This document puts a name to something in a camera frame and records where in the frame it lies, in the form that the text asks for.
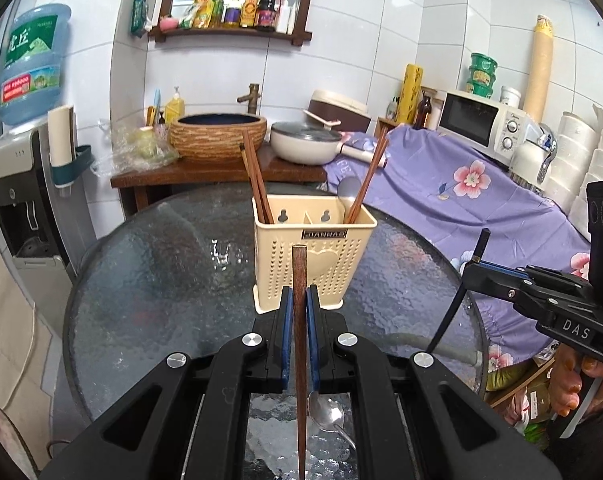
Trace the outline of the person's right hand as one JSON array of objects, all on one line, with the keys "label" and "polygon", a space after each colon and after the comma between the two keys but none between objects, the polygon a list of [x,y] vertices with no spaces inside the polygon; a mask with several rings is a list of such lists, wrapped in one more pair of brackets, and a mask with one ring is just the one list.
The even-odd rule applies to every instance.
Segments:
[{"label": "person's right hand", "polygon": [[578,408],[580,403],[579,393],[583,381],[576,370],[577,365],[580,365],[586,376],[602,379],[599,390],[586,410],[586,417],[603,411],[603,363],[589,356],[581,358],[574,349],[561,344],[555,354],[549,395],[553,411],[562,417]]}]

